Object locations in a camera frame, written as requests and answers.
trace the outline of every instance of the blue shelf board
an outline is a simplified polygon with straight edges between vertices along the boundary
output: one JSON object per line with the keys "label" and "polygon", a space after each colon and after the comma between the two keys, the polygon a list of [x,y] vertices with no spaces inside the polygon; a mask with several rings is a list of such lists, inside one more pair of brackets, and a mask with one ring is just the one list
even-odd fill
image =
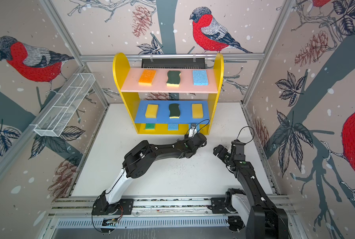
{"label": "blue shelf board", "polygon": [[[156,118],[146,118],[146,110],[148,104],[159,105]],[[179,104],[180,118],[170,119],[170,104]],[[192,104],[203,104],[203,118],[192,118]],[[135,123],[180,123],[190,124],[199,123],[202,120],[210,119],[208,111],[208,103],[206,101],[140,101],[138,112],[136,114]]]}

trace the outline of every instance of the white table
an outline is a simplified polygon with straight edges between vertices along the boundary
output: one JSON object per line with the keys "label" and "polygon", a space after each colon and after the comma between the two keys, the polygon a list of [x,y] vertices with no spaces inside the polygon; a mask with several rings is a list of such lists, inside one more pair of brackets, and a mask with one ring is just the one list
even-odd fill
{"label": "white table", "polygon": [[[147,172],[133,180],[125,196],[223,195],[228,188],[242,188],[225,164],[213,155],[213,148],[222,144],[229,149],[243,126],[247,126],[239,103],[218,103],[207,145],[190,159],[164,159],[152,163]],[[72,196],[98,196],[118,176],[125,154],[142,140],[151,144],[169,144],[184,136],[138,135],[123,104],[110,105],[94,145],[86,160]],[[239,140],[252,136],[248,128]],[[254,142],[245,146],[250,161],[266,194],[272,190]]]}

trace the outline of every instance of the yellow sponge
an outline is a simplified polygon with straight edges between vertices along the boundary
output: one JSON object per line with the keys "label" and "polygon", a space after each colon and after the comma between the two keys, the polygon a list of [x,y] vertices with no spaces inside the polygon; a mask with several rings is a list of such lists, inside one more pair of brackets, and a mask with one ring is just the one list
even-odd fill
{"label": "yellow sponge", "polygon": [[151,86],[156,75],[156,70],[144,70],[139,79],[140,85]]}
{"label": "yellow sponge", "polygon": [[192,118],[201,119],[203,118],[203,105],[202,104],[192,104]]}
{"label": "yellow sponge", "polygon": [[157,104],[148,104],[147,111],[146,111],[146,118],[156,118],[158,115],[158,108],[159,105]]}

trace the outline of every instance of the light blue sponge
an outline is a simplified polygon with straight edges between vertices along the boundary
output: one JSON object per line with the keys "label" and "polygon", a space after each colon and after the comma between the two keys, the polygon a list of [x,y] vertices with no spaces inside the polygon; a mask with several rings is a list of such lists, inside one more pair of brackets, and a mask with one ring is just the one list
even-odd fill
{"label": "light blue sponge", "polygon": [[168,130],[179,130],[179,124],[178,123],[169,123]]}
{"label": "light blue sponge", "polygon": [[206,70],[193,70],[192,74],[194,76],[194,86],[208,85],[208,77]]}

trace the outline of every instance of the white wire basket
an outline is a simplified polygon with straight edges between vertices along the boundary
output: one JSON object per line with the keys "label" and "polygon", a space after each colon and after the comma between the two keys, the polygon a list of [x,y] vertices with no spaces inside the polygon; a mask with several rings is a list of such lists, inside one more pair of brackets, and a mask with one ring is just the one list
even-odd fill
{"label": "white wire basket", "polygon": [[74,77],[70,86],[64,93],[60,93],[60,98],[34,129],[39,136],[59,137],[95,82],[91,73],[74,74]]}

